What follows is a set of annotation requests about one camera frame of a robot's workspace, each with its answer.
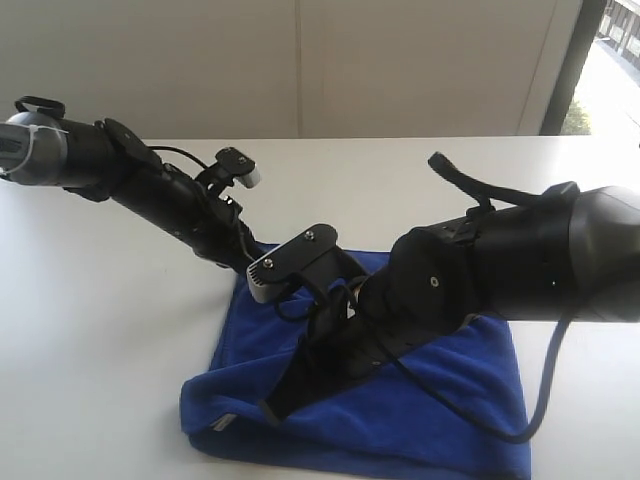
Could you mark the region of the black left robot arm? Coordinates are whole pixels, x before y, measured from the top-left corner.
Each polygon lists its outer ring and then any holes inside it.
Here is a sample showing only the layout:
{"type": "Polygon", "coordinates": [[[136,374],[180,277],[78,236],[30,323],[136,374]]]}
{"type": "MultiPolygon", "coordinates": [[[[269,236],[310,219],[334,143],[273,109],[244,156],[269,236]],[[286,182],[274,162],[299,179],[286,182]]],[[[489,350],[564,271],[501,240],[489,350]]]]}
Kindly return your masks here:
{"type": "Polygon", "coordinates": [[[112,200],[223,268],[244,272],[264,250],[242,221],[242,207],[222,192],[236,182],[250,189],[255,162],[225,147],[212,165],[190,176],[160,157],[122,123],[66,118],[63,103],[22,96],[1,124],[1,178],[59,187],[91,202],[112,200]]]}

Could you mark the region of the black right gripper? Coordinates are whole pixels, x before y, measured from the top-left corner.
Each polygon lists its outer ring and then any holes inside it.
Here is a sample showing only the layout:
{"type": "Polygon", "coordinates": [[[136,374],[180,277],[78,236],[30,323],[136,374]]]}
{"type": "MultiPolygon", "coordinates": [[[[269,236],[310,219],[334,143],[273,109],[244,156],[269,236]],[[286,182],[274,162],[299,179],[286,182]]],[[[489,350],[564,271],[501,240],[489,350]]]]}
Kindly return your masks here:
{"type": "Polygon", "coordinates": [[[356,297],[341,291],[324,333],[307,332],[260,408],[267,421],[293,413],[370,381],[381,367],[448,333],[444,286],[395,285],[368,279],[356,297]]]}

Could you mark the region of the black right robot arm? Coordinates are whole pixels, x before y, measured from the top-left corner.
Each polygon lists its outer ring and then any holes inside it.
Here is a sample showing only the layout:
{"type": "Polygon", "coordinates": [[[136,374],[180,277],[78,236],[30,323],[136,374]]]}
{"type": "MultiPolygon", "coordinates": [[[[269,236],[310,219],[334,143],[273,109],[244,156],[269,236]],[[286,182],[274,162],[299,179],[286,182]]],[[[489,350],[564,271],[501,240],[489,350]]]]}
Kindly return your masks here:
{"type": "Polygon", "coordinates": [[[415,227],[375,272],[338,246],[333,227],[318,224],[268,252],[247,276],[260,302],[299,289],[312,297],[294,354],[260,403],[280,423],[481,315],[637,321],[639,196],[556,185],[524,205],[484,206],[415,227]]]}

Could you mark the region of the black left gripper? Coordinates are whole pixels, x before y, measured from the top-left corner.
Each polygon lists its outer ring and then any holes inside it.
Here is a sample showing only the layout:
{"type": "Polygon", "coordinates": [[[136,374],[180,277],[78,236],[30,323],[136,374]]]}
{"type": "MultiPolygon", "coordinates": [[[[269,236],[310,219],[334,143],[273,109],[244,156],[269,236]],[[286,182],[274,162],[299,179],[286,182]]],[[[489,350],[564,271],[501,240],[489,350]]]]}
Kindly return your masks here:
{"type": "Polygon", "coordinates": [[[196,256],[244,271],[264,249],[241,220],[240,205],[177,169],[164,171],[164,221],[196,256]]]}

